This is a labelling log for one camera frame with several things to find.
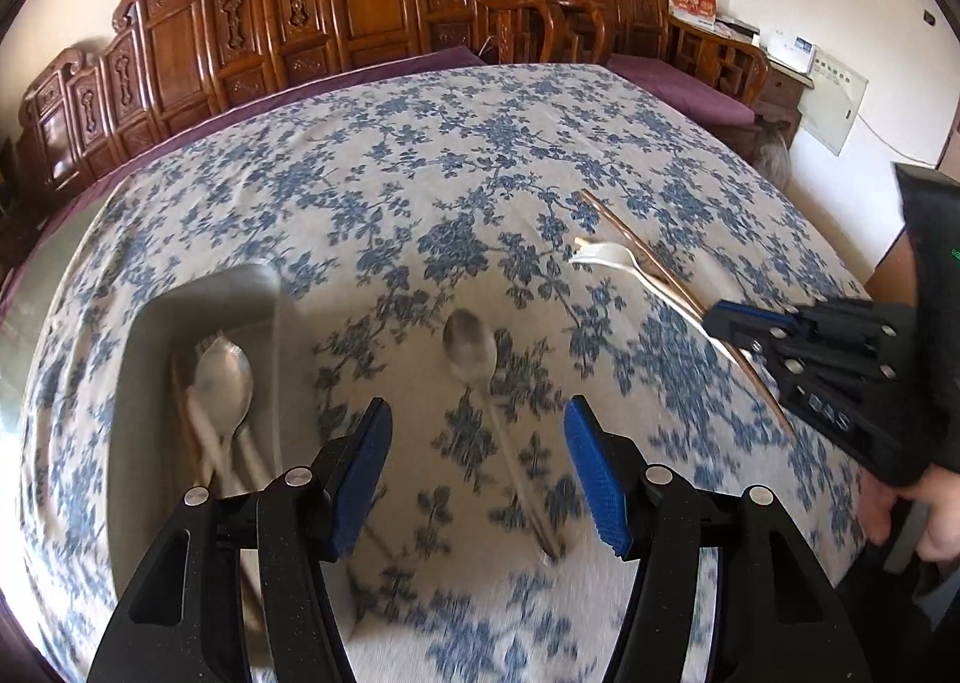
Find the pale chopstick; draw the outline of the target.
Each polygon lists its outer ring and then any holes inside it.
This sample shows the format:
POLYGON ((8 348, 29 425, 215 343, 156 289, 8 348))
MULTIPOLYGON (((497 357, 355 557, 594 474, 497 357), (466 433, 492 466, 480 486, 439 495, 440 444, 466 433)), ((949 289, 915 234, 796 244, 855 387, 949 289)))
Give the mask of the pale chopstick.
POLYGON ((171 353, 171 387, 176 412, 178 412, 179 428, 184 441, 187 459, 189 459, 190 470, 192 470, 192 479, 194 485, 206 485, 202 470, 202 451, 200 451, 199 441, 195 436, 194 426, 190 420, 189 410, 187 410, 187 397, 185 397, 185 386, 182 382, 181 363, 179 363, 178 354, 171 353))

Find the small silver metal spoon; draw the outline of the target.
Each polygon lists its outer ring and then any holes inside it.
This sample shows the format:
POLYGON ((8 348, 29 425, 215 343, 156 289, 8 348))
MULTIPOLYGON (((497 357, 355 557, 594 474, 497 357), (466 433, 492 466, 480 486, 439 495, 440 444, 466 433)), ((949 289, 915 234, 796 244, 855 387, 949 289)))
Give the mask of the small silver metal spoon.
POLYGON ((194 369, 194 397, 217 433, 220 462, 236 472, 233 447, 239 446, 245 488, 259 491, 270 482, 256 438, 247 424, 254 402, 254 374, 245 351, 218 334, 203 342, 194 369))

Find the large silver metal spoon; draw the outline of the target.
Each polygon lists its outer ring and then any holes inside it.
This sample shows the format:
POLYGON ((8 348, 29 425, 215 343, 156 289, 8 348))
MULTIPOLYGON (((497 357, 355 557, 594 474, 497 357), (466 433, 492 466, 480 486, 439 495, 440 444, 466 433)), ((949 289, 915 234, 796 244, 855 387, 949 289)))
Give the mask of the large silver metal spoon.
POLYGON ((491 381, 498 366, 498 350, 493 330, 468 309, 455 309, 444 323, 443 350, 452 374, 475 392, 483 404, 485 419, 488 420, 494 440, 505 458, 517 501, 523 509, 527 524, 534 532, 534 537, 537 538, 540 550, 547 561, 558 563, 563 558, 565 548, 555 530, 551 529, 550 520, 535 496, 534 485, 519 459, 519 449, 503 423, 491 394, 491 381))

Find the white plastic fork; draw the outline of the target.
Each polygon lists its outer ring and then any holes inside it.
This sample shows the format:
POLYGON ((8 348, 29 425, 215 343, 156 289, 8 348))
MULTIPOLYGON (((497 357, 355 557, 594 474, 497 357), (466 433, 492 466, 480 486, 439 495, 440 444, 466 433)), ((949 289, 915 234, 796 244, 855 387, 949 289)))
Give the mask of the white plastic fork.
POLYGON ((695 312, 693 306, 690 303, 685 303, 682 295, 672 290, 665 282, 661 282, 651 272, 646 272, 638 263, 635 254, 626 246, 612 243, 612 241, 590 241, 586 238, 576 238, 574 240, 573 256, 571 256, 569 262, 574 266, 602 266, 628 273, 647 293, 656 296, 664 305, 680 314, 693 329, 706 337, 727 360, 745 366, 745 358, 737 357, 737 350, 731 350, 724 342, 718 341, 715 337, 709 337, 704 330, 701 316, 695 312))

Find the rectangular metal utensil box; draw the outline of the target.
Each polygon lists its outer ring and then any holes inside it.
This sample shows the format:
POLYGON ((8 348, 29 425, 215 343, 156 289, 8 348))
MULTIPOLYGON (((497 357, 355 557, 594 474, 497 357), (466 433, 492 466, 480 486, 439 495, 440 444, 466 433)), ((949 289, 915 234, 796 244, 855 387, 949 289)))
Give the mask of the rectangular metal utensil box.
POLYGON ((241 264, 155 296, 128 333, 107 456, 117 607, 96 681, 329 681, 313 333, 278 270, 241 264))

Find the wooden chopstick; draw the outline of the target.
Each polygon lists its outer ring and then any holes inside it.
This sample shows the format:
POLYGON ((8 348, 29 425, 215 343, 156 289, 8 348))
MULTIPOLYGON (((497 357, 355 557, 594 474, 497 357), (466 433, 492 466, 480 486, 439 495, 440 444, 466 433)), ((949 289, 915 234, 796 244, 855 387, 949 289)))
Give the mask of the wooden chopstick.
POLYGON ((736 365, 742 371, 743 376, 754 386, 755 392, 765 402, 768 410, 773 413, 778 425, 793 440, 796 437, 794 425, 788 419, 786 412, 782 410, 775 394, 768 389, 765 381, 761 379, 760 373, 752 365, 752 362, 737 347, 729 344, 729 342, 721 341, 718 337, 711 337, 704 329, 703 318, 706 314, 706 306, 682 284, 682 280, 672 270, 667 269, 659 261, 652 249, 620 217, 617 217, 594 192, 590 192, 589 189, 581 189, 578 197, 581 201, 586 202, 602 220, 605 220, 620 238, 625 240, 625 244, 615 243, 615 241, 576 238, 571 263, 574 266, 601 266, 624 272, 626 275, 630 275, 631 279, 635 279, 649 295, 656 296, 664 305, 680 314, 690 326, 693 326, 708 342, 711 342, 721 355, 724 355, 732 365, 736 365))

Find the purple seat cushion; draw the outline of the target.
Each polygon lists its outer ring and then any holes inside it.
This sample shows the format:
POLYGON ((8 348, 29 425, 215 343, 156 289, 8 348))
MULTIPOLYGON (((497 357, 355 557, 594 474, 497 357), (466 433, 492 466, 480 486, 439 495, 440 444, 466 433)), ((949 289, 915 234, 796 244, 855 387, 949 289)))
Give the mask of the purple seat cushion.
POLYGON ((605 67, 703 128, 748 126, 755 121, 752 108, 660 59, 613 53, 605 67))

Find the wooden side cabinet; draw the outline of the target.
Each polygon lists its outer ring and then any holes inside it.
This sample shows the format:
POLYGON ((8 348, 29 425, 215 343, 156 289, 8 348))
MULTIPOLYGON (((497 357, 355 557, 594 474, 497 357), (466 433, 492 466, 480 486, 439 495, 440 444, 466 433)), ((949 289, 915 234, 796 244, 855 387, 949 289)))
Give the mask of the wooden side cabinet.
POLYGON ((757 119, 778 126, 786 147, 793 145, 802 121, 800 99, 807 90, 813 88, 814 82, 810 77, 794 73, 793 69, 781 66, 776 61, 770 62, 770 72, 754 103, 754 112, 757 119))

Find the blue floral tablecloth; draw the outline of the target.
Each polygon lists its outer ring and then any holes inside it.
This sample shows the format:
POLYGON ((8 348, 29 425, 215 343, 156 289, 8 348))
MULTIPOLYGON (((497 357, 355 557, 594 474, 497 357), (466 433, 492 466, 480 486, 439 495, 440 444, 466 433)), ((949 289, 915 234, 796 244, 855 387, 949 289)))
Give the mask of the blue floral tablecloth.
POLYGON ((80 681, 116 607, 107 456, 146 303, 239 264, 278 270, 306 319, 321 438, 373 397, 394 440, 350 563, 364 681, 596 681, 633 571, 590 524, 563 438, 584 396, 704 490, 763 483, 839 579, 862 543, 856 470, 791 440, 742 373, 635 280, 569 262, 601 199, 703 300, 853 295, 791 202, 706 131, 590 66, 467 68, 359 85, 236 121, 149 163, 94 218, 53 297, 21 423, 18 530, 55 670, 80 681), (491 394, 565 553, 524 517, 449 314, 493 330, 491 394))

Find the white telephone device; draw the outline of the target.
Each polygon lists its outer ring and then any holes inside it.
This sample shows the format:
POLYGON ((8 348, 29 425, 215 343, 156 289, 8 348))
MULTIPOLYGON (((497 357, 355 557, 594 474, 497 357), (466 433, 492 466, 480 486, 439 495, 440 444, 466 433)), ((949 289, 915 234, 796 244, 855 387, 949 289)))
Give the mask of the white telephone device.
POLYGON ((768 58, 798 74, 809 74, 817 56, 817 48, 809 40, 782 30, 771 32, 765 51, 768 58))

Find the red printed box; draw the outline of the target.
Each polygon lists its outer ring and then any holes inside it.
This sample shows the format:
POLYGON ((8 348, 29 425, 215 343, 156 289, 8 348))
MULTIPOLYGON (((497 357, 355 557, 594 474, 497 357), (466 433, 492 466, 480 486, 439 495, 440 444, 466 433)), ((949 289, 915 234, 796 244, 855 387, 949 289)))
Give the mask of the red printed box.
POLYGON ((713 29, 716 25, 718 0, 667 0, 669 14, 683 22, 713 29))

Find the carved wooden sofa bench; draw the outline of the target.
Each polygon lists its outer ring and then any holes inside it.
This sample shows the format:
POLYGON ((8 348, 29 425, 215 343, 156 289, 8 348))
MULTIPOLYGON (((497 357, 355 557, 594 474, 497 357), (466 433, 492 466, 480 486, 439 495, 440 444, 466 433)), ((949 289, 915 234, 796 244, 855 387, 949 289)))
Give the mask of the carved wooden sofa bench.
POLYGON ((25 92, 16 165, 57 207, 128 160, 245 103, 322 77, 464 46, 551 62, 549 0, 121 0, 102 53, 60 53, 25 92))

